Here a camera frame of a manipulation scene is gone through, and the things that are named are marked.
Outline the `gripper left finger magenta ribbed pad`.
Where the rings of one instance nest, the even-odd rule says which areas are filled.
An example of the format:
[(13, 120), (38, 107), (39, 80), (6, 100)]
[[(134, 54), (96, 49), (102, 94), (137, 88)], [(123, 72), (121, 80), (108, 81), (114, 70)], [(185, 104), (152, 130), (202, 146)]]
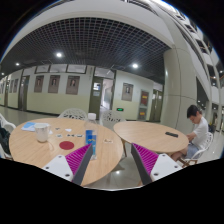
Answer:
[(56, 156), (43, 167), (43, 170), (76, 185), (81, 185), (92, 154), (93, 147), (91, 144), (88, 144), (66, 156)]

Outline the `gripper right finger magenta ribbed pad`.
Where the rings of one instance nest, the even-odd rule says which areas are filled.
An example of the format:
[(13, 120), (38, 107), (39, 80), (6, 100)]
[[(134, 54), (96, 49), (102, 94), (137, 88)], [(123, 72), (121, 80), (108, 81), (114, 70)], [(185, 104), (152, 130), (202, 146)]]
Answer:
[(167, 154), (157, 154), (133, 143), (131, 154), (137, 165), (141, 182), (147, 185), (182, 169)]

